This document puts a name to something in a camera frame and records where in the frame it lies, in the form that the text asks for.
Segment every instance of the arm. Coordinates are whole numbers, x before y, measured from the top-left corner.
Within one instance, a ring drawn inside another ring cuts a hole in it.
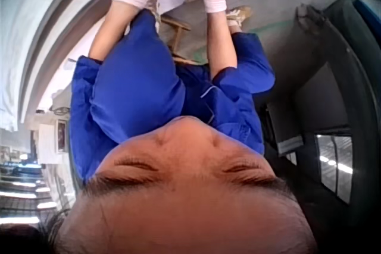
[[[211,79],[228,67],[237,68],[237,54],[226,19],[226,0],[204,0],[208,13],[208,59]]]
[[[149,0],[113,0],[106,19],[94,38],[89,57],[103,61],[122,37],[127,25]]]
[[[104,61],[138,12],[139,9],[133,5],[112,1],[105,21],[91,44],[89,58]]]
[[[237,68],[237,54],[225,12],[208,14],[208,59],[211,79],[227,67]]]

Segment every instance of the wooden chair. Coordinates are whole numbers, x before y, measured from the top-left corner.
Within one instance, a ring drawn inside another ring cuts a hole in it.
[[[184,22],[175,20],[168,16],[162,16],[161,22],[171,26],[175,30],[174,38],[168,44],[169,50],[172,53],[173,61],[176,64],[198,65],[197,62],[192,61],[191,59],[186,59],[177,53],[183,31],[191,31],[191,27]]]

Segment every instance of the person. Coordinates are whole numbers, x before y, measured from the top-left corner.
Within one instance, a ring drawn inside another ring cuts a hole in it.
[[[58,253],[313,253],[264,154],[252,94],[274,73],[249,8],[204,0],[209,66],[175,65],[156,0],[113,0],[74,72],[70,136],[86,182]],[[123,36],[127,26],[127,35]]]

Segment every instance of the black hair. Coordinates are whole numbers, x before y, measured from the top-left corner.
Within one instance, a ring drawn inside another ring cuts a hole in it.
[[[12,253],[29,253],[31,250],[40,254],[58,253],[56,238],[69,210],[55,214],[46,224],[0,225],[0,245],[2,249],[11,249]]]

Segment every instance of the black cable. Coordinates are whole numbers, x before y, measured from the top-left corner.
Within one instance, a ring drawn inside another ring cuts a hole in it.
[[[336,162],[335,194],[338,195],[338,188],[339,188],[339,152],[338,152],[338,145],[336,144],[336,140],[335,140],[334,136],[331,136],[331,141],[332,141],[333,147],[335,149],[335,162]]]

